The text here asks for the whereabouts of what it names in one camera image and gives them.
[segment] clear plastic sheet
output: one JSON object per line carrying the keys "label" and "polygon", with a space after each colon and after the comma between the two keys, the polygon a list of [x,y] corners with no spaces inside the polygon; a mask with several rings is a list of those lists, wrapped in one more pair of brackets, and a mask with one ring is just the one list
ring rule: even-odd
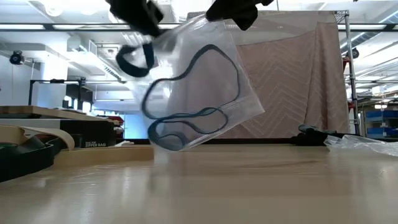
{"label": "clear plastic sheet", "polygon": [[398,156],[398,142],[384,142],[360,136],[345,135],[342,139],[328,136],[324,143],[330,151],[374,151]]}
{"label": "clear plastic sheet", "polygon": [[198,16],[152,46],[150,85],[136,86],[133,94],[156,148],[188,149],[264,112],[224,22]]}

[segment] wooden table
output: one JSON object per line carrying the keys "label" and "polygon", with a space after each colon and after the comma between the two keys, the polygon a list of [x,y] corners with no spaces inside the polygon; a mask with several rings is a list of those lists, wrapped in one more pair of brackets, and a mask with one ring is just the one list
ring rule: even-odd
{"label": "wooden table", "polygon": [[48,169],[0,184],[1,223],[398,223],[398,158],[200,146],[168,164]]}

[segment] desk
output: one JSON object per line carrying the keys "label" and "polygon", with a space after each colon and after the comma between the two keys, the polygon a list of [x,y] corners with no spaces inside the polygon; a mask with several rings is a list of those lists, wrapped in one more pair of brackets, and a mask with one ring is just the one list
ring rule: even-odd
{"label": "desk", "polygon": [[240,145],[169,161],[52,168],[1,183],[1,223],[398,223],[396,157]]}

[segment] security camera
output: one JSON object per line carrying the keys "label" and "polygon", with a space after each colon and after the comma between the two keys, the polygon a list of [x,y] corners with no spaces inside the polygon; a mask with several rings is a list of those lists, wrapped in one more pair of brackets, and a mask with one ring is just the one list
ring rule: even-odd
{"label": "security camera", "polygon": [[25,63],[25,57],[22,55],[21,50],[15,50],[10,57],[10,63],[13,65],[23,65]]}

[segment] clear plastic bag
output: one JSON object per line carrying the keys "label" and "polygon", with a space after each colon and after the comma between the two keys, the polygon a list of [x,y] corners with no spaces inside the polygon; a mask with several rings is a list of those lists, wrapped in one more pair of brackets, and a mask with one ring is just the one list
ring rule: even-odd
{"label": "clear plastic bag", "polygon": [[133,94],[157,147],[188,149],[264,112],[224,22],[198,16],[152,46],[154,67],[144,78],[150,85],[136,85]]}
{"label": "clear plastic bag", "polygon": [[324,143],[330,151],[374,151],[390,156],[398,156],[398,142],[384,142],[360,136],[345,135],[341,139],[328,136]]}

